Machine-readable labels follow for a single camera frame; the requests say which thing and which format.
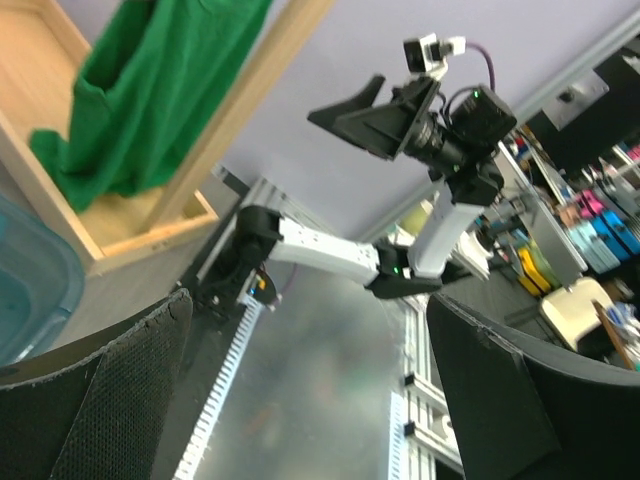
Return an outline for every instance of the reflective metal surface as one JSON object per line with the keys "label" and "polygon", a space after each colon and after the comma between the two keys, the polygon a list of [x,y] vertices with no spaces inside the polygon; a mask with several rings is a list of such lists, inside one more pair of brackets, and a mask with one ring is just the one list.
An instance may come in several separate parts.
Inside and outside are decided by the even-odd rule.
{"label": "reflective metal surface", "polygon": [[[290,265],[269,273],[283,285]],[[300,267],[260,318],[195,478],[374,480],[389,473],[405,307]]]}

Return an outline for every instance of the wooden tray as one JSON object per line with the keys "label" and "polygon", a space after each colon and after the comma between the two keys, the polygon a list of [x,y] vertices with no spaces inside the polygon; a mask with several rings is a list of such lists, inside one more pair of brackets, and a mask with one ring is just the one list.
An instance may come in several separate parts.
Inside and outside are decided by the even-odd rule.
{"label": "wooden tray", "polygon": [[34,128],[67,131],[73,81],[89,51],[54,0],[0,0],[0,162],[44,223],[98,274],[201,237],[217,216],[196,191],[179,218],[145,231],[162,189],[106,195],[80,215],[71,209],[27,140]]}

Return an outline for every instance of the green towel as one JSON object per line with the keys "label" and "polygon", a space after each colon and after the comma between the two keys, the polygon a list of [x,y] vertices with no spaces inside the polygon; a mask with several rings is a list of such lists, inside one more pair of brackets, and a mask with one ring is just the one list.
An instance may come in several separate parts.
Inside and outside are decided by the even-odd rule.
{"label": "green towel", "polygon": [[165,184],[231,87],[271,0],[126,0],[76,79],[69,142],[31,149],[80,212]]}

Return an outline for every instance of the white chair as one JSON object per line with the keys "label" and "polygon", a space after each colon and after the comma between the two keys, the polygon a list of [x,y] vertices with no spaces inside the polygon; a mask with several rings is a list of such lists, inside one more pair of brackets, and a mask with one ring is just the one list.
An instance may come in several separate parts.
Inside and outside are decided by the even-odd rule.
{"label": "white chair", "polygon": [[540,314],[573,350],[578,341],[595,327],[600,320],[593,307],[599,302],[605,309],[613,305],[611,298],[593,278],[580,278],[568,291],[564,288],[550,293],[540,302]]}

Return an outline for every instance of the blue plastic bin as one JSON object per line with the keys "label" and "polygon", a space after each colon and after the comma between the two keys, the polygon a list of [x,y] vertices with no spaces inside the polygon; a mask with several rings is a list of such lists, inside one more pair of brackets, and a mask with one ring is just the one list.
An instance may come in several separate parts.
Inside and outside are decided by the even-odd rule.
{"label": "blue plastic bin", "polygon": [[0,365],[51,348],[83,289],[71,247],[0,196]]}

